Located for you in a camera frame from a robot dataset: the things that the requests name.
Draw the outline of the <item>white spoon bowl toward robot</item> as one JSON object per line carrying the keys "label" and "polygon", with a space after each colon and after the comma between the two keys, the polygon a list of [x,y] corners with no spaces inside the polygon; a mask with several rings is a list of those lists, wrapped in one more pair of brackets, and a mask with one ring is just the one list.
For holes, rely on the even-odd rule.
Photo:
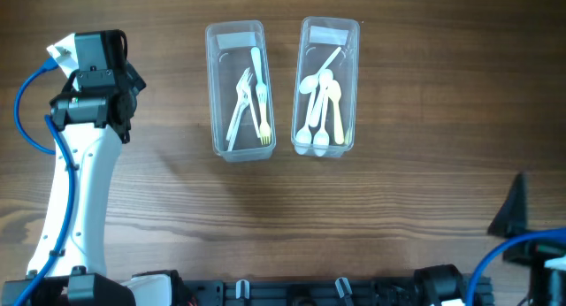
{"label": "white spoon bowl toward robot", "polygon": [[307,144],[311,143],[312,134],[309,130],[309,122],[310,122],[310,115],[311,115],[313,107],[314,107],[315,98],[316,98],[316,90],[313,90],[310,94],[310,99],[309,99],[309,104],[308,104],[308,107],[307,107],[307,112],[306,112],[306,115],[305,115],[304,125],[297,132],[296,137],[295,137],[295,139],[300,144],[307,145]]}

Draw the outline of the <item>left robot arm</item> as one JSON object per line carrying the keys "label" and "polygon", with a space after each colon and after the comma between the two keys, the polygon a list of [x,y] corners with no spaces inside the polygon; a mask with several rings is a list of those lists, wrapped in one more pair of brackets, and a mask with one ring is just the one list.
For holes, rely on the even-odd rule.
{"label": "left robot arm", "polygon": [[127,60],[119,30],[70,34],[49,46],[32,78],[61,68],[67,81],[45,122],[54,149],[21,135],[56,164],[41,238],[26,277],[4,284],[4,305],[186,305],[176,271],[143,272],[125,282],[106,276],[103,239],[111,176],[138,94],[146,84]]}

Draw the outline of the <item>white short plastic fork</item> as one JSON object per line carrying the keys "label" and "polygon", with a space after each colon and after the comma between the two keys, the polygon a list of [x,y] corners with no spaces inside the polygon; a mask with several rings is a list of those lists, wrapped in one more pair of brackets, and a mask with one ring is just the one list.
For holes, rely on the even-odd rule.
{"label": "white short plastic fork", "polygon": [[266,104],[267,101],[267,88],[263,80],[261,51],[258,47],[253,47],[250,50],[252,63],[256,72],[256,96],[259,104]]}

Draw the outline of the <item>white plastic knife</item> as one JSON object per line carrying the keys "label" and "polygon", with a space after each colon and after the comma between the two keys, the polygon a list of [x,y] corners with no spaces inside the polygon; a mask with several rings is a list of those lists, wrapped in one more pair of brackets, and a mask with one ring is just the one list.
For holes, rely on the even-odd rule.
{"label": "white plastic knife", "polygon": [[228,151],[233,150],[233,146],[235,144],[236,137],[238,135],[238,131],[239,131],[239,127],[240,127],[242,114],[248,106],[249,106],[249,102],[242,101],[237,105],[237,107],[234,111],[233,123],[229,127],[229,134],[228,134],[228,138],[227,138],[227,140],[228,140],[227,150]]}

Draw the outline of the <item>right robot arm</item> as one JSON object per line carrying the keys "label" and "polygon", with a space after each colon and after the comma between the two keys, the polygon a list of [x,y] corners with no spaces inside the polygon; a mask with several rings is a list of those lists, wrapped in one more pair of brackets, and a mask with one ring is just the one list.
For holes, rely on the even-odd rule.
{"label": "right robot arm", "polygon": [[565,303],[565,232],[528,228],[528,183],[518,173],[507,198],[494,216],[487,233],[513,243],[502,252],[506,263],[530,269],[528,305]]}

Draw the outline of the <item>cream yellow plastic fork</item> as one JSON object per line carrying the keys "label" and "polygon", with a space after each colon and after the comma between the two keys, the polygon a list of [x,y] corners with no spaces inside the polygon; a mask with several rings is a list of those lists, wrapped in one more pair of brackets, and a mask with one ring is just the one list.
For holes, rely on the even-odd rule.
{"label": "cream yellow plastic fork", "polygon": [[261,123],[259,126],[259,131],[260,131],[260,136],[261,136],[261,142],[263,145],[268,145],[271,143],[271,127],[269,126],[268,122],[267,122],[267,104],[266,102],[261,102],[259,104],[259,109],[260,109],[260,118],[261,118]]}

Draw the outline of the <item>cream yellow plastic spoon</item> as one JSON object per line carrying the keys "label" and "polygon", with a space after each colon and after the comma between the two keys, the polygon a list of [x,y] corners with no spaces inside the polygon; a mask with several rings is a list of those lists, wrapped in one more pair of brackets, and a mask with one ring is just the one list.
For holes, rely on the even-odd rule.
{"label": "cream yellow plastic spoon", "polygon": [[327,94],[333,105],[333,138],[337,145],[341,145],[345,141],[345,136],[340,115],[341,89],[338,81],[331,81]]}

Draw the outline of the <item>white slim plastic spoon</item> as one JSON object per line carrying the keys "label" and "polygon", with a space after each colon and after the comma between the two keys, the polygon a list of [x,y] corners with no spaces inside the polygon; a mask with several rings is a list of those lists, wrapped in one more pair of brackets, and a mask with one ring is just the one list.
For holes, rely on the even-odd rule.
{"label": "white slim plastic spoon", "polygon": [[330,140],[329,134],[326,132],[325,129],[327,107],[328,107],[328,97],[327,97],[327,93],[324,93],[322,100],[320,128],[318,129],[313,139],[313,144],[317,145],[321,149],[327,149]]}

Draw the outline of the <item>white short plastic spoon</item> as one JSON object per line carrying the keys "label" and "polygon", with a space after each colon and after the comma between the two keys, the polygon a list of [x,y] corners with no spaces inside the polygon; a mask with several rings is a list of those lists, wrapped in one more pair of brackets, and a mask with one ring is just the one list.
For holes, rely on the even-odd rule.
{"label": "white short plastic spoon", "polygon": [[318,126],[321,117],[322,104],[324,101],[324,93],[328,88],[328,84],[332,80],[333,80],[333,72],[328,68],[324,69],[319,75],[319,92],[317,94],[317,99],[314,103],[312,112],[310,114],[309,126],[311,127]]}

